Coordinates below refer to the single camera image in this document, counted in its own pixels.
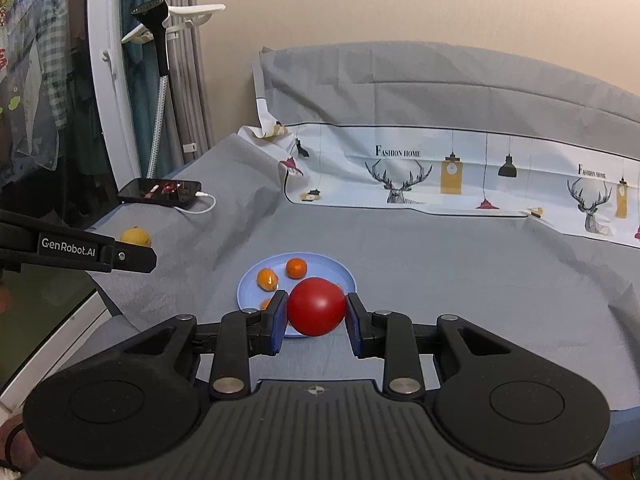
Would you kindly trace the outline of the white door frame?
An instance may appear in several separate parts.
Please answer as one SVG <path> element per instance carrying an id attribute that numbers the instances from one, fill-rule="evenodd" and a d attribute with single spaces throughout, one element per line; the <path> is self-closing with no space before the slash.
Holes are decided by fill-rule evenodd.
<path id="1" fill-rule="evenodd" d="M 141 176 L 122 54 L 119 0 L 87 0 L 94 94 L 116 186 Z"/>

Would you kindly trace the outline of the yellow-green fruit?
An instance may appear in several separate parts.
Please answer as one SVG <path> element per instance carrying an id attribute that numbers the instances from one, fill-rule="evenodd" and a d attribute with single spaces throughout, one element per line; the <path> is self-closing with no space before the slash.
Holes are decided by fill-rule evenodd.
<path id="1" fill-rule="evenodd" d="M 123 243 L 141 247 L 152 247 L 152 237 L 144 229 L 134 226 L 120 234 L 119 240 Z"/>

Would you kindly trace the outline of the grey bed sheet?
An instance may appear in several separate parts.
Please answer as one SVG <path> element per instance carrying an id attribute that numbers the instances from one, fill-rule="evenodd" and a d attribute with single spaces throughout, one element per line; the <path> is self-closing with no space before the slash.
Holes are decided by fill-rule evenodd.
<path id="1" fill-rule="evenodd" d="M 253 74 L 257 110 L 266 104 L 287 126 L 478 130 L 639 162 L 637 93 L 531 58 L 362 42 L 264 49 Z M 638 453 L 639 244 L 562 234 L 532 217 L 293 203 L 276 161 L 238 132 L 182 170 L 216 197 L 213 210 L 129 205 L 100 221 L 104 234 L 147 230 L 157 266 L 96 277 L 117 313 L 81 358 L 180 313 L 217 321 L 238 306 L 255 263 L 316 252 L 346 266 L 371 310 L 419 323 L 454 313 L 588 378 L 612 410 L 599 463 Z"/>

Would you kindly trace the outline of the deer print white cloth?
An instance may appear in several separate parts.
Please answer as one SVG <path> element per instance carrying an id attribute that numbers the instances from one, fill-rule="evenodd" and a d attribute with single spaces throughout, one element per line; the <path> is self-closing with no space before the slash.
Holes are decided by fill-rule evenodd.
<path id="1" fill-rule="evenodd" d="M 258 105 L 239 136 L 274 159 L 293 203 L 532 217 L 562 234 L 639 244 L 639 163 L 551 141 L 423 127 L 287 126 Z"/>

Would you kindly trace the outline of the grey curtain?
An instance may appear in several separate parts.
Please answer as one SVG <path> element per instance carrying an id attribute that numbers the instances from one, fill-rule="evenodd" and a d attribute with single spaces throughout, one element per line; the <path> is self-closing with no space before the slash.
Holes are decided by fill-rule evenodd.
<path id="1" fill-rule="evenodd" d="M 139 22 L 131 11 L 149 0 L 119 0 L 120 27 L 125 34 Z M 166 0 L 171 6 L 190 6 L 196 0 Z M 166 96 L 156 173 L 169 174 L 203 155 L 214 144 L 212 122 L 206 106 L 200 31 L 187 28 L 167 39 L 169 87 Z M 142 171 L 148 170 L 153 140 L 157 91 L 160 85 L 156 49 L 152 42 L 122 46 Z"/>

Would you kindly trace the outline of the red cherry tomato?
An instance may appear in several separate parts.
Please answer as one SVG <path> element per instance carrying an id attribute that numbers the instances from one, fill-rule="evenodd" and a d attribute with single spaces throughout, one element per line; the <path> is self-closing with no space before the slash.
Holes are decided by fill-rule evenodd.
<path id="1" fill-rule="evenodd" d="M 305 278 L 288 295 L 288 322 L 304 336 L 319 337 L 332 332 L 345 313 L 343 289 L 324 278 Z"/>

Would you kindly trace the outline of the blue plastic plate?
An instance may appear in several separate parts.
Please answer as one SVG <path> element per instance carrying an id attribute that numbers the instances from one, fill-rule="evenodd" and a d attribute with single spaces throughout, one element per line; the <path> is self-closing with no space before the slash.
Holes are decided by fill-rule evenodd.
<path id="1" fill-rule="evenodd" d="M 291 258 L 303 258 L 307 263 L 308 272 L 301 280 L 291 280 L 286 276 L 285 265 Z M 274 292 L 265 292 L 257 286 L 256 275 L 262 268 L 270 268 L 277 273 L 279 286 Z M 245 272 L 236 288 L 236 303 L 238 304 L 238 308 L 241 311 L 248 311 L 250 309 L 260 310 L 259 306 L 262 300 L 272 299 L 276 292 L 285 292 L 289 295 L 292 289 L 305 278 L 324 278 L 340 286 L 345 293 L 346 310 L 347 296 L 357 290 L 354 277 L 346 266 L 343 266 L 340 262 L 325 255 L 315 254 L 314 252 L 284 252 L 283 254 L 270 256 L 255 263 L 254 266 L 251 266 Z M 290 322 L 288 322 L 284 334 L 288 338 L 308 337 L 294 330 Z"/>

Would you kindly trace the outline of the black smartphone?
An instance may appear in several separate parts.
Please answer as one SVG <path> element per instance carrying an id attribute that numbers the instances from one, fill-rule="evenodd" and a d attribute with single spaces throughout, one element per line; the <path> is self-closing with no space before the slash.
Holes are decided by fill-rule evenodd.
<path id="1" fill-rule="evenodd" d="M 126 184 L 117 198 L 122 203 L 183 207 L 192 205 L 201 190 L 198 181 L 137 178 Z"/>

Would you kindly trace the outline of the hanging plaid shirt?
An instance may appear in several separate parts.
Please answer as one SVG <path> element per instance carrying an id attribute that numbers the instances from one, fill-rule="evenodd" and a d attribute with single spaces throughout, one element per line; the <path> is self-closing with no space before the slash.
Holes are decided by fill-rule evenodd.
<path id="1" fill-rule="evenodd" d="M 1 27 L 1 173 L 55 170 L 67 126 L 66 0 L 9 0 Z"/>

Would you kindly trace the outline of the garment steamer pole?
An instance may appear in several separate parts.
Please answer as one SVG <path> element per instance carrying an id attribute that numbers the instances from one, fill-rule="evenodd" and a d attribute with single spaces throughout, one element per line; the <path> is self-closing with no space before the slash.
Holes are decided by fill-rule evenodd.
<path id="1" fill-rule="evenodd" d="M 131 15 L 151 34 L 157 62 L 158 90 L 156 112 L 150 158 L 148 169 L 146 170 L 146 177 L 151 179 L 155 176 L 157 168 L 160 140 L 162 140 L 166 94 L 169 86 L 167 27 L 165 25 L 169 18 L 169 6 L 166 0 L 148 0 L 136 6 L 134 10 L 131 11 Z"/>

